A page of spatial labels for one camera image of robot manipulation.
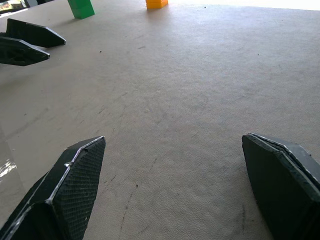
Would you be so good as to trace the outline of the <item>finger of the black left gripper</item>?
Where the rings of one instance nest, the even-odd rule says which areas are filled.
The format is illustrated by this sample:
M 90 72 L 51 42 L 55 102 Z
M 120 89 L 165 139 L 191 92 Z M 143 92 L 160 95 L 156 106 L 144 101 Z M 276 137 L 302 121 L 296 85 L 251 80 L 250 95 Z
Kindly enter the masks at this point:
M 53 48 L 66 44 L 66 40 L 62 36 L 46 26 L 12 18 L 7 19 L 5 36 L 43 48 Z
M 0 64 L 29 66 L 46 61 L 50 54 L 39 47 L 47 48 L 49 45 L 49 38 L 43 34 L 8 35 L 0 32 Z

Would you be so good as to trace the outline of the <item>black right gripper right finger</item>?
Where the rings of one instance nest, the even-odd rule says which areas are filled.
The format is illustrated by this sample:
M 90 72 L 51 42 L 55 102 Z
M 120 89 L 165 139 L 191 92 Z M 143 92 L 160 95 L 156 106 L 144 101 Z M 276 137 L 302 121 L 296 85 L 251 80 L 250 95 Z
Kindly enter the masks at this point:
M 242 136 L 251 188 L 274 240 L 320 240 L 320 163 L 301 145 Z

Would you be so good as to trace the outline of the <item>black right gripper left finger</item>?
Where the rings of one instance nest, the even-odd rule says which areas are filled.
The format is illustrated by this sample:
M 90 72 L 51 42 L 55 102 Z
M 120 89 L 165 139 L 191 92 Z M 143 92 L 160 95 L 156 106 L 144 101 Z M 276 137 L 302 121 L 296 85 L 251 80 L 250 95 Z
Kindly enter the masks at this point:
M 0 240 L 83 240 L 98 193 L 106 140 L 66 148 L 0 228 Z

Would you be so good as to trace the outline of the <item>green block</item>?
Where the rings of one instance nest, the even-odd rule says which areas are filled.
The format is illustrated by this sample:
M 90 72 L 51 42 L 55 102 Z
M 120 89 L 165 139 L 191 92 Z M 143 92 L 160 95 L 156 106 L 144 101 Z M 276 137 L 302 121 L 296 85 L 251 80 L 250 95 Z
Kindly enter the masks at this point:
M 85 19 L 95 15 L 91 0 L 67 0 L 75 19 Z

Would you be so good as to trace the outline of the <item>yellow block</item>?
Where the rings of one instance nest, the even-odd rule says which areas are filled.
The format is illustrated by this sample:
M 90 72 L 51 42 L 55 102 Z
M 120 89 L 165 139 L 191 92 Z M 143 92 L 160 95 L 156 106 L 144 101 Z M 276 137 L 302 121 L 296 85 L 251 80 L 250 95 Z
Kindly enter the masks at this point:
M 146 7 L 150 9 L 161 9 L 168 5 L 168 0 L 145 0 Z

